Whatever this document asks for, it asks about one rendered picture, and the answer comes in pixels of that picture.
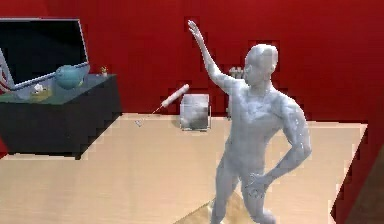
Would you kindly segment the black television set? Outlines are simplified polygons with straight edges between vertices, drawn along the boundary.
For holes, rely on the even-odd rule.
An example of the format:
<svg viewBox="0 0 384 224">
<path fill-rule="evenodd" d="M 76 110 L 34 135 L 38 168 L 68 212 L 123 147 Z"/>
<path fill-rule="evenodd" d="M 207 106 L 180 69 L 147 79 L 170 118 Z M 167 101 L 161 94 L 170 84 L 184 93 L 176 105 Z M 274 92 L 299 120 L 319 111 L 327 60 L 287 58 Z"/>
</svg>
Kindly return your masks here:
<svg viewBox="0 0 384 224">
<path fill-rule="evenodd" d="M 50 79 L 63 65 L 89 65 L 79 19 L 0 18 L 0 68 L 10 90 Z"/>
</svg>

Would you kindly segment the pale grey human figure statue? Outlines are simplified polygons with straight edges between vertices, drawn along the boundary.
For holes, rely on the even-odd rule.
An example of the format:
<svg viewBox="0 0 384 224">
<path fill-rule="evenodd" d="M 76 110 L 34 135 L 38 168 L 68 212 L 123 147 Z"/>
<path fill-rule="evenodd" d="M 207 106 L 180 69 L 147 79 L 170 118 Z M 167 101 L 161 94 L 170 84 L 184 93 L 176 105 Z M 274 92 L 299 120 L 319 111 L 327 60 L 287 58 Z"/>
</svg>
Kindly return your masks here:
<svg viewBox="0 0 384 224">
<path fill-rule="evenodd" d="M 272 84 L 278 50 L 268 44 L 253 46 L 245 57 L 244 77 L 236 79 L 219 69 L 196 23 L 189 21 L 188 26 L 208 76 L 228 95 L 230 104 L 231 128 L 216 169 L 210 224 L 222 224 L 228 199 L 236 187 L 241 188 L 245 207 L 256 224 L 276 224 L 272 212 L 264 207 L 267 189 L 300 166 L 312 152 L 303 110 Z M 278 131 L 285 134 L 291 148 L 274 168 L 266 171 L 266 147 Z"/>
</svg>

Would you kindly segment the black television stand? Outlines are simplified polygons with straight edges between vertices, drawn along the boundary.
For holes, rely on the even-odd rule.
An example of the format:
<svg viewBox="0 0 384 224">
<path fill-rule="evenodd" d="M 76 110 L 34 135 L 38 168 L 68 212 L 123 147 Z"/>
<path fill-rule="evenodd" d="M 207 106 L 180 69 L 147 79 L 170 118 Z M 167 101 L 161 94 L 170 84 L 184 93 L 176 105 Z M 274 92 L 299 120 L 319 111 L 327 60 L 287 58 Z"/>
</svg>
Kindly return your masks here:
<svg viewBox="0 0 384 224">
<path fill-rule="evenodd" d="M 0 95 L 0 141 L 9 154 L 80 159 L 121 115 L 117 76 L 88 75 L 80 87 L 58 87 L 40 102 Z"/>
</svg>

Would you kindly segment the grey metal bin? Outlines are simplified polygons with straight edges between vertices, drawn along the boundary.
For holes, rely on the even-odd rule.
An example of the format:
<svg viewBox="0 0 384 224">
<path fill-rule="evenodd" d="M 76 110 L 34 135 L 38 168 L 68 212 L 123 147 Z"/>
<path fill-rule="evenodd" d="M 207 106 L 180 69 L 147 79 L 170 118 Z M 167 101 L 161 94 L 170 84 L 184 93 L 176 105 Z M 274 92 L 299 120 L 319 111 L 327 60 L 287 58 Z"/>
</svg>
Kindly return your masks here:
<svg viewBox="0 0 384 224">
<path fill-rule="evenodd" d="M 209 95 L 185 94 L 180 104 L 180 127 L 184 130 L 207 130 Z"/>
</svg>

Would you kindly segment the small white object on yellow base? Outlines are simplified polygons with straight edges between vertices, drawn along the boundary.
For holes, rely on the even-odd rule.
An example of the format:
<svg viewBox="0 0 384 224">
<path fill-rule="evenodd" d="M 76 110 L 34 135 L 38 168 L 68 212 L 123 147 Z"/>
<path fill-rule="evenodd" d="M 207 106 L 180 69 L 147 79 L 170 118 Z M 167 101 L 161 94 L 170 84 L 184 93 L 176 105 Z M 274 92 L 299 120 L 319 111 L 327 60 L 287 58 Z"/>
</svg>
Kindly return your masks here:
<svg viewBox="0 0 384 224">
<path fill-rule="evenodd" d="M 52 95 L 50 88 L 41 84 L 36 84 L 31 92 L 30 99 L 34 101 L 42 101 L 49 98 Z"/>
</svg>

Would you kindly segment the teal round vase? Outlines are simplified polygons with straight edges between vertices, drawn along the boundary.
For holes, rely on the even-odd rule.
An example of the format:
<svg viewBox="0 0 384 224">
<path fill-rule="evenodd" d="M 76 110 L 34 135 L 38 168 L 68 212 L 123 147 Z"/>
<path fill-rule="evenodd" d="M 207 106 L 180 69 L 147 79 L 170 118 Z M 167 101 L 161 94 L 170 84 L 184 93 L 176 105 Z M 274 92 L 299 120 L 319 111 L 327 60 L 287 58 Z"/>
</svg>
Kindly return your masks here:
<svg viewBox="0 0 384 224">
<path fill-rule="evenodd" d="M 55 72 L 56 84 L 66 90 L 74 89 L 83 81 L 84 73 L 75 66 L 63 65 Z"/>
</svg>

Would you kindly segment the white stick with red tip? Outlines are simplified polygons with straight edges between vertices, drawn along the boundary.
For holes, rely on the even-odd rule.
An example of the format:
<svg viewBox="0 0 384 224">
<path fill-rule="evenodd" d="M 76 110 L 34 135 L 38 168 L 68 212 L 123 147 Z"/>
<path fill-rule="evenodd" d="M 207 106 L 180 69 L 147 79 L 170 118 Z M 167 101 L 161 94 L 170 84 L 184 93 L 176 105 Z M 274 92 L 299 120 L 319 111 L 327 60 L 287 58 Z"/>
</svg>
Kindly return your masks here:
<svg viewBox="0 0 384 224">
<path fill-rule="evenodd" d="M 159 111 L 161 108 L 165 108 L 165 107 L 168 107 L 170 104 L 172 104 L 176 99 L 180 98 L 183 94 L 185 94 L 186 92 L 188 92 L 190 86 L 189 84 L 184 84 L 182 87 L 180 87 L 178 90 L 176 90 L 175 92 L 173 92 L 171 95 L 169 95 L 165 100 L 163 100 L 161 103 L 160 103 L 160 106 L 155 109 L 150 115 L 146 115 L 144 118 L 141 118 L 139 120 L 135 120 L 135 124 L 138 126 L 138 127 L 141 127 L 142 126 L 142 122 L 147 119 L 148 117 L 150 117 L 151 115 L 155 114 L 157 111 Z"/>
</svg>

